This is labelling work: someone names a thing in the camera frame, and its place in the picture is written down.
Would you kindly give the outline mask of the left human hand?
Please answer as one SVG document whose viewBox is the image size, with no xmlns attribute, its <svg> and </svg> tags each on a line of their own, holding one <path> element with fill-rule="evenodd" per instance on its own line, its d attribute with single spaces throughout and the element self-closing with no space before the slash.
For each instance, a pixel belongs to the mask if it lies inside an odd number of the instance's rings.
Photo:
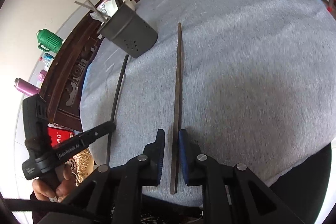
<svg viewBox="0 0 336 224">
<path fill-rule="evenodd" d="M 63 180 L 55 190 L 40 178 L 33 181 L 32 187 L 37 200 L 50 201 L 52 198 L 57 199 L 57 202 L 62 202 L 76 188 L 76 177 L 73 175 L 70 165 L 66 163 L 63 167 Z"/>
</svg>

